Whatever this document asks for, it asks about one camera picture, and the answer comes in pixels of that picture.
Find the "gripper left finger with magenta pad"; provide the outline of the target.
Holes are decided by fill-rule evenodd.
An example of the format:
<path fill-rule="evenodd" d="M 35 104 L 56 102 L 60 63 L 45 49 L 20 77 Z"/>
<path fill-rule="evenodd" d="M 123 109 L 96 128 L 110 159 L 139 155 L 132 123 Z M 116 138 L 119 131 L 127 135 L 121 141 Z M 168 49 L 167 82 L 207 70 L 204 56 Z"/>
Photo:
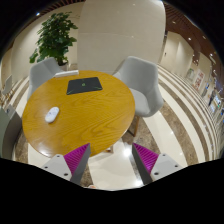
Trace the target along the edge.
<path fill-rule="evenodd" d="M 85 144 L 66 155 L 56 154 L 42 169 L 79 185 L 90 154 L 90 144 Z"/>

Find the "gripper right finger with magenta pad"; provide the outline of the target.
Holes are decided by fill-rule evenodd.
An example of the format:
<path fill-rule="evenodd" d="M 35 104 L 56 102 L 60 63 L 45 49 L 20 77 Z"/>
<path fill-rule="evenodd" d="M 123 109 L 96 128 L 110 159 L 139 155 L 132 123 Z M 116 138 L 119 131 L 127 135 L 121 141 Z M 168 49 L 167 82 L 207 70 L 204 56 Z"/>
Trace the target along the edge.
<path fill-rule="evenodd" d="M 132 144 L 132 155 L 144 185 L 182 169 L 168 154 L 157 154 L 137 143 Z"/>

